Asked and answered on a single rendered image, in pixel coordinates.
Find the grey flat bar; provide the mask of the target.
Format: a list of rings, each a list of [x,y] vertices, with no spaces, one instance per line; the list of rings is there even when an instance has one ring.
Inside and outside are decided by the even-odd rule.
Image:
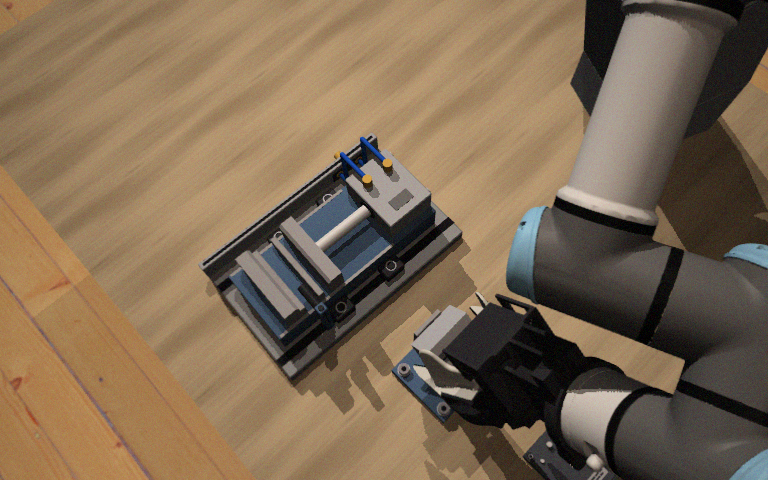
[[[294,295],[294,293],[289,289],[289,287],[283,282],[283,280],[277,275],[277,273],[271,268],[271,266],[266,262],[266,260],[260,255],[258,251],[255,251],[252,253],[256,259],[262,264],[262,266],[267,270],[267,272],[273,277],[273,279],[278,283],[278,285],[283,289],[283,291],[289,296],[289,298],[294,302],[294,304],[299,308],[302,315],[307,313],[307,309],[305,306],[300,302],[300,300]]]
[[[309,286],[309,288],[315,293],[315,295],[323,300],[326,296],[322,289],[315,283],[315,281],[308,275],[308,273],[302,268],[302,266],[295,260],[295,258],[288,252],[288,250],[281,244],[281,242],[273,237],[271,243],[276,250],[283,256],[283,258],[289,263],[289,265],[296,271],[296,273],[302,278],[302,280]]]

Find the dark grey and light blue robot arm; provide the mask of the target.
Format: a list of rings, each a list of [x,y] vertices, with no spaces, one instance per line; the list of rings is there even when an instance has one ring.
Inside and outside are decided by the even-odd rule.
[[[751,1],[623,0],[568,184],[515,233],[511,292],[685,360],[674,394],[606,367],[572,382],[561,430],[588,459],[556,448],[577,471],[768,480],[768,246],[720,262],[653,240],[721,41]]]

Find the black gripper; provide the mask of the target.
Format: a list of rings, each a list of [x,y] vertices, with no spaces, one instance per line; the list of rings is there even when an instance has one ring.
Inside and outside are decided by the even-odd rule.
[[[594,368],[625,373],[610,362],[585,357],[576,343],[556,336],[536,307],[496,294],[501,307],[475,294],[482,307],[470,307],[476,317],[442,350],[454,367],[420,349],[425,366],[414,365],[416,373],[466,421],[500,429],[508,423],[512,430],[546,421],[547,433],[558,447],[588,459],[572,449],[562,434],[567,389],[580,374]],[[526,314],[515,312],[510,304],[524,308]]]

